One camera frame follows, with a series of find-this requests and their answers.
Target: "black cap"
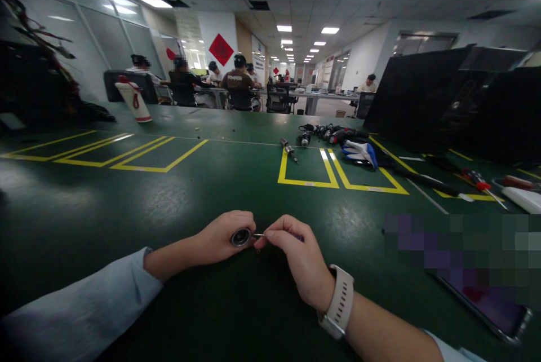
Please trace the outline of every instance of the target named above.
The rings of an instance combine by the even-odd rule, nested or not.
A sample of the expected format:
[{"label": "black cap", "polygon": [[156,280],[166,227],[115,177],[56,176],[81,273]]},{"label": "black cap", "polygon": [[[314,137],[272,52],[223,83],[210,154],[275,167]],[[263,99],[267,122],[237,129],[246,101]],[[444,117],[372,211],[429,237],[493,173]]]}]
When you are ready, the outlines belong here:
[{"label": "black cap", "polygon": [[233,59],[234,59],[235,67],[237,69],[240,69],[240,68],[246,66],[246,58],[244,56],[235,55],[235,57]]},{"label": "black cap", "polygon": [[143,55],[131,55],[131,61],[133,62],[134,66],[150,66],[150,63]]}]

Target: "screwdriver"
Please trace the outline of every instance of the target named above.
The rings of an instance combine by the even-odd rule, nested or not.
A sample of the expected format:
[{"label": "screwdriver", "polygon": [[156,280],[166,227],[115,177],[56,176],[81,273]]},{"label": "screwdriver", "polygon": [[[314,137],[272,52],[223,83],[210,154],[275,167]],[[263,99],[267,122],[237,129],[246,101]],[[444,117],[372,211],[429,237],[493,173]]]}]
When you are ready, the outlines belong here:
[{"label": "screwdriver", "polygon": [[285,140],[284,138],[280,139],[280,145],[282,145],[284,147],[284,149],[286,150],[286,153],[291,156],[293,158],[293,160],[297,163],[297,165],[299,164],[299,160],[295,157],[295,155],[293,154],[293,152],[295,152],[295,150],[293,149],[293,147],[291,145],[289,145],[289,142],[287,140]]},{"label": "screwdriver", "polygon": [[509,209],[500,200],[498,200],[496,196],[494,196],[490,192],[490,189],[492,188],[492,186],[489,185],[483,179],[483,176],[481,175],[481,173],[479,173],[476,170],[472,170],[466,167],[465,169],[462,169],[462,176],[464,176],[466,179],[471,180],[473,183],[475,183],[475,187],[477,187],[477,190],[484,191],[490,196],[492,196],[492,198],[496,200],[500,206],[502,206],[507,212],[509,212]]}]

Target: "metal shaft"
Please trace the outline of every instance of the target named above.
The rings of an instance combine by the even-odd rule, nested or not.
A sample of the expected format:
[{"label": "metal shaft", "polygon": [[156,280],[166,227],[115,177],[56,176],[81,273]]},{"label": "metal shaft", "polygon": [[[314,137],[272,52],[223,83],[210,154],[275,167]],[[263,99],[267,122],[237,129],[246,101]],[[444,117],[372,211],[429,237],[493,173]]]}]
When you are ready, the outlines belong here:
[{"label": "metal shaft", "polygon": [[496,196],[494,196],[494,195],[490,192],[490,190],[485,189],[485,191],[486,191],[488,194],[490,194],[490,195],[492,196],[492,198],[493,198],[494,200],[496,200],[500,206],[504,207],[505,210],[506,210],[507,212],[509,212],[509,208],[507,208],[500,200],[498,200],[498,198],[497,198]]}]

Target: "forearm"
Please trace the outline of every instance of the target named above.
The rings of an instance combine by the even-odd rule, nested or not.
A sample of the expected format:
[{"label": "forearm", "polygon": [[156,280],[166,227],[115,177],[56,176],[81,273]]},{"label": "forearm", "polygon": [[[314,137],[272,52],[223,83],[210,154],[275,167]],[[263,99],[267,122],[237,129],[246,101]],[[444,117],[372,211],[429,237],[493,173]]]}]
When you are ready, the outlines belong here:
[{"label": "forearm", "polygon": [[443,362],[426,333],[355,293],[346,338],[365,361]]}]

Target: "white smartwatch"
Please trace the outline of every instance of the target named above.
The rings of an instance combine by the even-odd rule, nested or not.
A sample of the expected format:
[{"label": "white smartwatch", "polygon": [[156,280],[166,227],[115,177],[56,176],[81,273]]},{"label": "white smartwatch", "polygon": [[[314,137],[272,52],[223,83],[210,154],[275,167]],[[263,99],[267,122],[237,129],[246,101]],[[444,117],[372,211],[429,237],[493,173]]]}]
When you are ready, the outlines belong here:
[{"label": "white smartwatch", "polygon": [[327,314],[317,313],[320,326],[324,328],[334,339],[341,339],[345,335],[349,316],[353,308],[353,277],[336,265],[329,266],[329,270],[336,277],[334,294]]}]

